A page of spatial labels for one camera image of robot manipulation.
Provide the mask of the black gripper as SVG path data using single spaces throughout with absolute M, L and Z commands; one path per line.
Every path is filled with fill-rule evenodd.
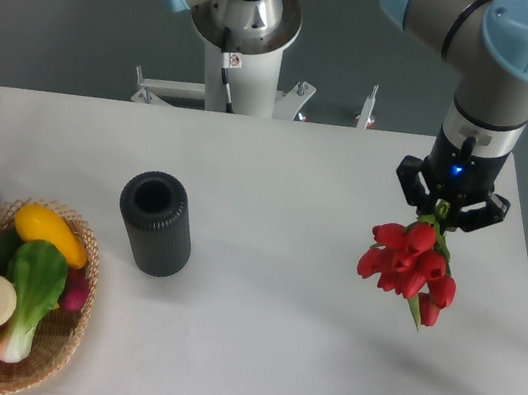
M 504 221 L 510 201 L 495 193 L 494 183 L 508 157 L 480 157 L 477 149 L 472 137 L 456 146 L 440 130 L 424 161 L 403 157 L 396 176 L 406 203 L 423 215 L 445 200 L 449 230 L 468 233 Z

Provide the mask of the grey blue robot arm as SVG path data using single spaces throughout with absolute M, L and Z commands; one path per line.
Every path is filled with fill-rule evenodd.
M 460 74 L 427 157 L 396 169 L 406 202 L 443 232 L 500 223 L 495 192 L 528 123 L 528 0 L 379 0 L 387 17 Z

